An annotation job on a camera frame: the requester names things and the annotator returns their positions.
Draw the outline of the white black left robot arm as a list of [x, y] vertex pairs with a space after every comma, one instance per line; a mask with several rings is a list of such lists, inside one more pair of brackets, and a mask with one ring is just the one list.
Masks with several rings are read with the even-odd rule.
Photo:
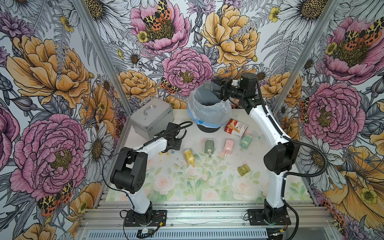
[[135, 148], [122, 148], [118, 153], [110, 175], [111, 184], [117, 191], [124, 192], [129, 198], [132, 209], [123, 217], [124, 227], [159, 226], [155, 219], [165, 220], [166, 210], [153, 210], [152, 202], [147, 198], [143, 185], [147, 174], [148, 160], [159, 153], [180, 150], [186, 134], [180, 131], [193, 125], [191, 121], [180, 124], [168, 123], [165, 130], [155, 134], [146, 143]]

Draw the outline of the yellow pencil sharpener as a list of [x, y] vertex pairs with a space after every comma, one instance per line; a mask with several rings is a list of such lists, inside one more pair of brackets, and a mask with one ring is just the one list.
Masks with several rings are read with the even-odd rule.
[[186, 163], [194, 168], [195, 157], [191, 149], [187, 149], [184, 151], [184, 157], [185, 157]]

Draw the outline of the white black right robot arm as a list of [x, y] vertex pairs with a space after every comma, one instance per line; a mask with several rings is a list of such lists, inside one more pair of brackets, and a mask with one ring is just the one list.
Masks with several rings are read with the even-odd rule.
[[259, 80], [255, 74], [242, 74], [239, 84], [231, 78], [218, 78], [219, 98], [223, 101], [234, 98], [263, 131], [270, 149], [264, 155], [264, 164], [269, 171], [269, 192], [263, 210], [249, 210], [251, 225], [290, 225], [291, 220], [284, 202], [286, 180], [284, 175], [294, 165], [300, 145], [278, 125], [262, 96]]

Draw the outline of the blue transparent shavings tray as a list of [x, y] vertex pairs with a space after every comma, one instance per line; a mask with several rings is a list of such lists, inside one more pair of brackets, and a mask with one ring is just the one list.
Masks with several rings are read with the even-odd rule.
[[220, 92], [221, 92], [221, 80], [212, 80], [210, 82], [210, 89], [216, 95], [220, 95]]

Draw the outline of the yellow transparent shavings tray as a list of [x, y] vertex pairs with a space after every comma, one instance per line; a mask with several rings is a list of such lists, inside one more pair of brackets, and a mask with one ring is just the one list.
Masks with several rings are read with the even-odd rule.
[[247, 164], [244, 164], [244, 165], [238, 167], [238, 173], [240, 176], [244, 176], [247, 173], [249, 173], [250, 171], [251, 171], [251, 169]]

